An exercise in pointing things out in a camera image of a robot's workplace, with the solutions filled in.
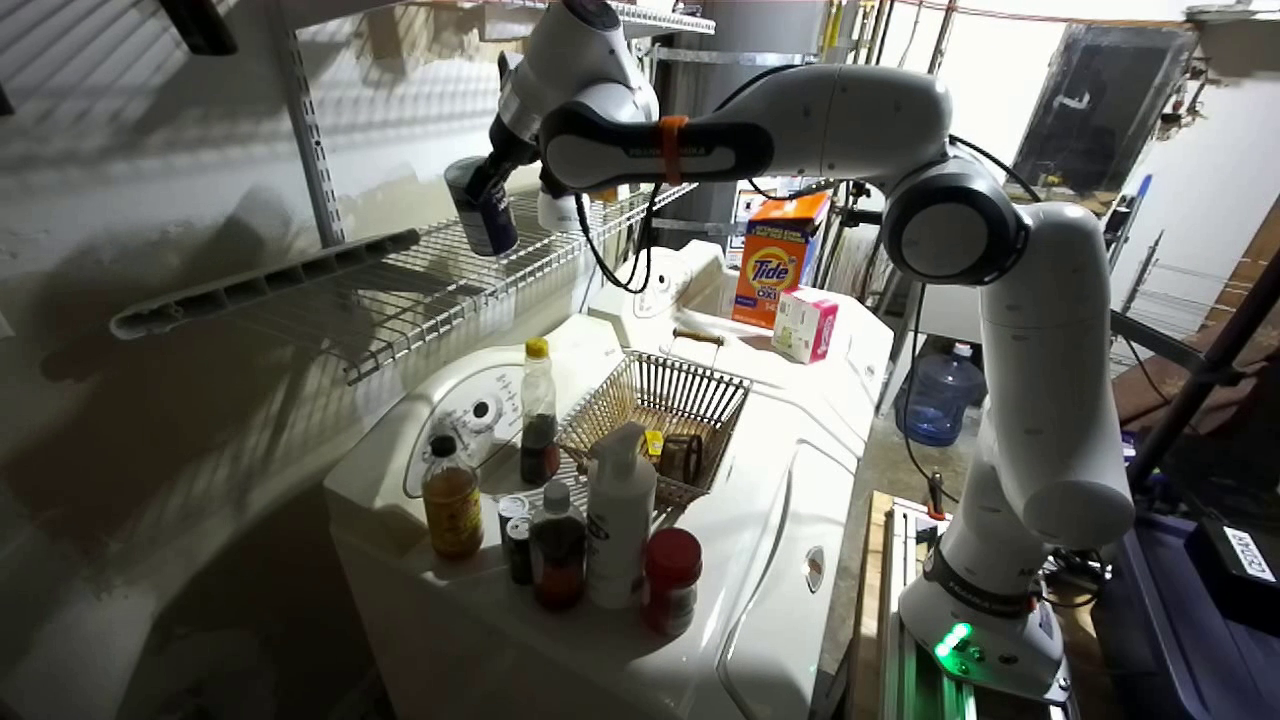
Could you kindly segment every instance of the metal basket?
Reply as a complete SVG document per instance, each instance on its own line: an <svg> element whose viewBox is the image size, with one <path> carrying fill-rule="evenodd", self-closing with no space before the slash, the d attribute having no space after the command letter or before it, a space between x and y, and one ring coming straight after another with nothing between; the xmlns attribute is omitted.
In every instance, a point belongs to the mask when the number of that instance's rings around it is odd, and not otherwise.
<svg viewBox="0 0 1280 720"><path fill-rule="evenodd" d="M697 441L697 474L662 474L657 483L657 513L686 513L692 502L714 494L748 393L753 386L744 376L677 356L627 352L623 365L567 416L559 444L574 457L594 457L594 447L619 425Z"/></svg>

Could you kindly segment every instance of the blue bottle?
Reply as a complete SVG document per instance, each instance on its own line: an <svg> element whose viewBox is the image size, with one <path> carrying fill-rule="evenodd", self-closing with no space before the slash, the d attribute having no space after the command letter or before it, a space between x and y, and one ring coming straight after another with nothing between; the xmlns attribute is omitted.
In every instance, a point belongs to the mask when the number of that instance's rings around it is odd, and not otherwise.
<svg viewBox="0 0 1280 720"><path fill-rule="evenodd" d="M897 429L914 444L951 447L965 429L965 409L980 403L983 376L972 365L972 350L927 352L897 395Z"/></svg>

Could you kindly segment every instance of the wire rack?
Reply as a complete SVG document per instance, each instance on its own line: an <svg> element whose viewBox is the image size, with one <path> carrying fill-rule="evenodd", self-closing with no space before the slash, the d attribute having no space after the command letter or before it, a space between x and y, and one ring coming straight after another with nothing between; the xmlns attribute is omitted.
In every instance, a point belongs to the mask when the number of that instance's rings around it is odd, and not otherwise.
<svg viewBox="0 0 1280 720"><path fill-rule="evenodd" d="M646 218L646 199L615 204L594 239L619 243L615 237ZM582 251L582 237L552 231L520 239L507 256L477 256L465 229L450 220L132 305L114 317L114 338L144 339L235 312L287 344L340 356L356 386L417 350L486 331L491 307L520 312L515 295L574 267Z"/></svg>
<svg viewBox="0 0 1280 720"><path fill-rule="evenodd" d="M627 352L623 365L567 416L559 444L574 457L594 457L603 436L623 425L662 429L668 441L697 441L697 474L664 467L657 483L657 517L671 522L692 502L714 494L731 429L753 386L709 365Z"/></svg>

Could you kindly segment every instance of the red container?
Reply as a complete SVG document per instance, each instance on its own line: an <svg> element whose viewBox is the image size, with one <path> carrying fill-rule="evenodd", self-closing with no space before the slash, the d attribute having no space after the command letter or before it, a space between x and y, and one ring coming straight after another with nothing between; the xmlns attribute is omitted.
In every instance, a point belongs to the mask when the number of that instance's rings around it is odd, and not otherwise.
<svg viewBox="0 0 1280 720"><path fill-rule="evenodd" d="M662 529L646 544L646 623L679 635L692 623L706 550L686 529Z"/></svg>

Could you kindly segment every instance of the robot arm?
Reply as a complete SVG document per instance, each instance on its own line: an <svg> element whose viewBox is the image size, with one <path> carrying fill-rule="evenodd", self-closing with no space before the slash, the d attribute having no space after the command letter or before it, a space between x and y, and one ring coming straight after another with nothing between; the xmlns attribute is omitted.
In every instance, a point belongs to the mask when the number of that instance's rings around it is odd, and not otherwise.
<svg viewBox="0 0 1280 720"><path fill-rule="evenodd" d="M657 95L637 70L619 15L603 0L549 3L523 43L523 61L505 78L491 152L458 162L445 181L477 256L515 243L505 186L520 164L541 162L545 118L565 105L594 105L607 122L657 122Z"/></svg>
<svg viewBox="0 0 1280 720"><path fill-rule="evenodd" d="M607 15L603 0L565 0L545 24L619 36ZM927 78L782 70L706 122L654 123L627 105L627 93L647 105L647 84L615 71L623 43L587 43L577 57L549 43L559 32L545 24L520 66L529 71L507 81L495 129L536 148L529 158L545 162L549 192L623 181L869 181L890 197L880 231L901 272L980 284L983 441L957 525L903 594L901 621L951 676L1060 700L1064 643L1036 601L1040 563L1050 550L1102 550L1134 525L1107 395L1102 225L1071 204L1016 207L980 162L947 148L947 95ZM951 643L957 623L970 623L965 647Z"/></svg>

